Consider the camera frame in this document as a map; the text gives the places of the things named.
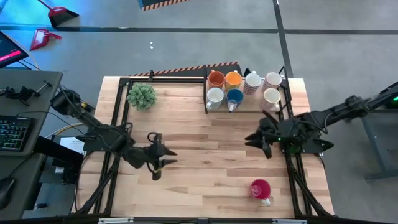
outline orange mug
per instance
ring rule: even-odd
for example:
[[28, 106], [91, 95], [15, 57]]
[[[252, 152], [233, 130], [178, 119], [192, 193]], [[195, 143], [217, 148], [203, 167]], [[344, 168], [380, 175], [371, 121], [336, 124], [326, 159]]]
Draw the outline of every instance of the orange mug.
[[225, 76], [225, 90], [228, 91], [232, 88], [239, 88], [242, 83], [242, 76], [238, 71], [228, 72]]
[[209, 89], [214, 87], [222, 89], [225, 82], [225, 76], [222, 72], [212, 70], [208, 77], [208, 81]]

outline wooden table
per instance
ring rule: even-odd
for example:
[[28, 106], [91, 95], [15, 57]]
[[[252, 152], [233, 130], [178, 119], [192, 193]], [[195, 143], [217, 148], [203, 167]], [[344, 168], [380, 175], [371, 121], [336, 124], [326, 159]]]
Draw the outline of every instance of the wooden table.
[[[111, 122], [120, 77], [104, 77], [95, 116]], [[294, 114], [310, 111], [303, 79], [289, 80]], [[134, 169], [126, 161], [119, 167], [112, 216], [293, 218], [292, 199], [284, 155], [275, 147], [266, 159], [260, 149], [244, 145], [263, 117], [260, 113], [208, 113], [203, 107], [203, 84], [153, 83], [158, 102], [149, 111], [130, 108], [132, 137], [138, 146], [149, 145], [151, 131], [163, 134], [165, 145], [178, 162], [152, 181], [144, 166]], [[102, 152], [85, 162], [78, 191], [81, 207], [98, 185]], [[333, 213], [324, 168], [319, 158], [303, 154], [307, 184], [325, 209]], [[272, 187], [271, 206], [263, 207], [249, 194], [250, 183], [266, 179]], [[301, 191], [300, 208], [304, 211]]]

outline potted plant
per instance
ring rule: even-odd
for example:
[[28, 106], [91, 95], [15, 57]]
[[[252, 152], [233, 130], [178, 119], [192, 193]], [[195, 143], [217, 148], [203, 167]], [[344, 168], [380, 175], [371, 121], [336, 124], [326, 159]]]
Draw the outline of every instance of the potted plant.
[[148, 84], [135, 84], [127, 96], [128, 102], [137, 110], [147, 110], [156, 103], [156, 91]]

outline pink mug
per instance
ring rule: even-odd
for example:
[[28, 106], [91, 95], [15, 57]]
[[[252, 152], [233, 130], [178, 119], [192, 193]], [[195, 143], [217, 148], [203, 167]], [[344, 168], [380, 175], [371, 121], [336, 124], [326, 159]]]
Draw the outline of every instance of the pink mug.
[[253, 181], [250, 185], [251, 195], [260, 200], [265, 206], [270, 206], [271, 201], [269, 197], [271, 196], [271, 185], [266, 180], [257, 179]]

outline red dustpan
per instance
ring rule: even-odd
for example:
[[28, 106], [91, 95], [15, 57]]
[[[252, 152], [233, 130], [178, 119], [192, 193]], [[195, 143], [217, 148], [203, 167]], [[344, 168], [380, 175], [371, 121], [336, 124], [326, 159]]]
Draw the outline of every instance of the red dustpan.
[[50, 33], [47, 29], [37, 29], [33, 35], [30, 50], [36, 50], [46, 46], [49, 43], [50, 37], [55, 37], [58, 40], [62, 39], [61, 36]]

